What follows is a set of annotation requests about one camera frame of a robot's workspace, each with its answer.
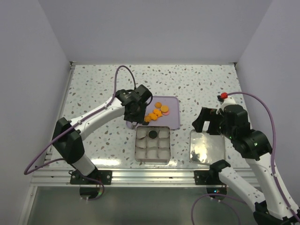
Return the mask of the black round cookie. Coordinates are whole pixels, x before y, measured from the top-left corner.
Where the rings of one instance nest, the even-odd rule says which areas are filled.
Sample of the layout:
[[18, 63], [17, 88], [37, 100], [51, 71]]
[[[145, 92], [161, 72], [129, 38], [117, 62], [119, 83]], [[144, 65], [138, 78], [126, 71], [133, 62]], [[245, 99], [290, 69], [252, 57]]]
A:
[[157, 138], [157, 136], [158, 136], [158, 133], [157, 133], [157, 131], [155, 131], [155, 130], [151, 130], [151, 131], [148, 133], [148, 137], [151, 138], [151, 139], [155, 139], [155, 138]]

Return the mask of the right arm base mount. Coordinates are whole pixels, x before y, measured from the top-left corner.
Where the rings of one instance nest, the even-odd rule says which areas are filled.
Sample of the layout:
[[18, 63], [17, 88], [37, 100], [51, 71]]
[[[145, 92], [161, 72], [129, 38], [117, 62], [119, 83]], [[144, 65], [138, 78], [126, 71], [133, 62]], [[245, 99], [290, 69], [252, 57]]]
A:
[[194, 181], [196, 185], [224, 185], [224, 183], [220, 181], [218, 173], [212, 172], [211, 170], [195, 170]]

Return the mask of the metal cookie tin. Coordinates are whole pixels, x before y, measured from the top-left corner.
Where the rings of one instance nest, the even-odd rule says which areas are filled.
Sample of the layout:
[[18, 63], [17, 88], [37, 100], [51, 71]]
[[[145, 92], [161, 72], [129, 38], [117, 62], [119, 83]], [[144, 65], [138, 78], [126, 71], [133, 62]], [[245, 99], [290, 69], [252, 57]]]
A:
[[[148, 133], [157, 131], [157, 138]], [[171, 159], [171, 136], [169, 127], [139, 126], [135, 135], [135, 160], [147, 164], [167, 164]]]

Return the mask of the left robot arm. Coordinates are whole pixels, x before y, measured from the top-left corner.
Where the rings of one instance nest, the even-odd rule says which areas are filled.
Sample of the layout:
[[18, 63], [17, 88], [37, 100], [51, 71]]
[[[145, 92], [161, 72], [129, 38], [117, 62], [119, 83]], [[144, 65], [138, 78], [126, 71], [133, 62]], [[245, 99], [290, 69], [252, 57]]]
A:
[[77, 118], [57, 121], [52, 145], [62, 158], [80, 174], [81, 179], [92, 184], [98, 178], [98, 169], [86, 156], [83, 141], [101, 126], [117, 117], [125, 121], [143, 123], [147, 101], [153, 99], [152, 93], [143, 85], [128, 91], [116, 91], [101, 106]]

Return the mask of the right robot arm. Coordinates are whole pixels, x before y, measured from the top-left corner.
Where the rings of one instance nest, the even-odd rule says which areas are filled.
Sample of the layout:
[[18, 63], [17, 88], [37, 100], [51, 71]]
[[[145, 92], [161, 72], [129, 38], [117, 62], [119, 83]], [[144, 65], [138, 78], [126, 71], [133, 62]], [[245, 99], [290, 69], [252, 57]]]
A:
[[228, 185], [252, 210], [259, 225], [289, 225], [299, 222], [300, 208], [291, 198], [272, 160], [273, 149], [266, 135], [251, 129], [248, 113], [241, 105], [227, 105], [220, 111], [202, 108], [192, 123], [196, 132], [208, 121], [209, 135], [228, 138], [252, 169], [261, 191], [239, 176], [224, 159], [210, 165], [205, 184]]

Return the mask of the metal tongs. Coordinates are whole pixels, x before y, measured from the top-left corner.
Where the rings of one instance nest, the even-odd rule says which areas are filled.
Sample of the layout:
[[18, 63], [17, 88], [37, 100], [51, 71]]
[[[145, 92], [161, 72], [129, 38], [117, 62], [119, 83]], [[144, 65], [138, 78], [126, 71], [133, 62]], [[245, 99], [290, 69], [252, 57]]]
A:
[[137, 125], [138, 125], [137, 122], [132, 122], [131, 126], [130, 126], [130, 129], [135, 129]]

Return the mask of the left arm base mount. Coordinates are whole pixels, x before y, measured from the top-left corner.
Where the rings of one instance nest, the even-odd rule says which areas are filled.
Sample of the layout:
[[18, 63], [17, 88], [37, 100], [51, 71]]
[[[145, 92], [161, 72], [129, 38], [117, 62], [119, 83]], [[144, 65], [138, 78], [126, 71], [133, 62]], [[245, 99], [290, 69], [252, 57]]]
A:
[[89, 179], [100, 181], [104, 185], [111, 185], [113, 173], [111, 170], [94, 170], [91, 174], [87, 175], [89, 179], [83, 178], [78, 170], [69, 171], [70, 184], [72, 185], [93, 185], [93, 182]]

